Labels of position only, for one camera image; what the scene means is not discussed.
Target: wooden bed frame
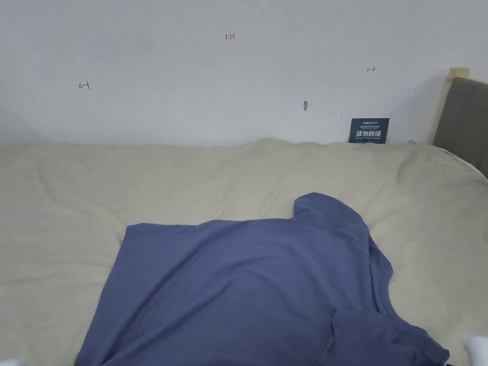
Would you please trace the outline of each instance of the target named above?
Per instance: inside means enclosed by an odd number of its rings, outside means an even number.
[[[469,69],[450,70],[428,142],[488,177],[488,84],[470,80]]]

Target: t-shirt sleeve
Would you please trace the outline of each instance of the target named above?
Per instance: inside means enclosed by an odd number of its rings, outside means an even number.
[[[320,193],[309,193],[295,200],[293,219],[327,231],[341,230],[355,224],[364,225],[361,216],[341,201]]]

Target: gray upholstered headboard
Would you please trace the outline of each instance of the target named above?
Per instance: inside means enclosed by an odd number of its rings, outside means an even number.
[[[473,164],[488,177],[488,84],[453,79],[433,144]]]

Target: blue t-shirt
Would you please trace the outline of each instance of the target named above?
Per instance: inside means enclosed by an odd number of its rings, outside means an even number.
[[[287,220],[129,226],[75,365],[443,365],[391,275],[359,214],[318,193]]]

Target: beige comforter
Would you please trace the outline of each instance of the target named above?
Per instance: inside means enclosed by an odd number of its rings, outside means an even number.
[[[312,191],[358,211],[390,259],[390,297],[466,365],[488,334],[488,182],[423,145],[0,147],[0,359],[71,365],[125,227],[291,215]]]

